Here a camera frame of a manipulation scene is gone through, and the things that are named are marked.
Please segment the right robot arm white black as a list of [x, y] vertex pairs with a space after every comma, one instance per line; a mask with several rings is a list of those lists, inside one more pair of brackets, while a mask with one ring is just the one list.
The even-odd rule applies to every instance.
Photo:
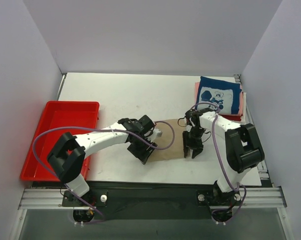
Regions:
[[256, 127], [240, 124], [222, 117], [217, 105], [214, 109], [194, 106], [184, 115], [185, 130], [182, 132], [183, 155], [192, 159], [204, 150], [202, 137], [206, 131], [211, 139], [222, 175], [214, 182], [212, 199], [224, 204], [230, 194], [239, 191], [245, 175], [265, 159]]

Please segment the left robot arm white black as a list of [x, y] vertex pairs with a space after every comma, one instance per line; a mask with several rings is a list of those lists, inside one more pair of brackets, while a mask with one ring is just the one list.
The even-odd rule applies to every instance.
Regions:
[[75, 202], [86, 206], [92, 199], [90, 187], [81, 174], [87, 157], [114, 145], [130, 143], [127, 150], [145, 164], [158, 146], [155, 139], [161, 136], [162, 131], [147, 115], [138, 120], [122, 118], [99, 131], [62, 134], [47, 155], [47, 162], [60, 182], [74, 193]]

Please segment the beige t-shirt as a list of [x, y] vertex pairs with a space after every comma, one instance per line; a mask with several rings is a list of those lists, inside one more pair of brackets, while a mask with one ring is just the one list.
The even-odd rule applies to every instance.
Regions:
[[[163, 162], [184, 158], [183, 131], [186, 130], [184, 119], [165, 119], [163, 121], [172, 126], [175, 133], [174, 142], [168, 149], [155, 149], [148, 158], [147, 163]], [[156, 128], [161, 130], [162, 132], [161, 137], [155, 139], [155, 143], [159, 148], [167, 147], [173, 139], [173, 131], [166, 123], [156, 124]]]

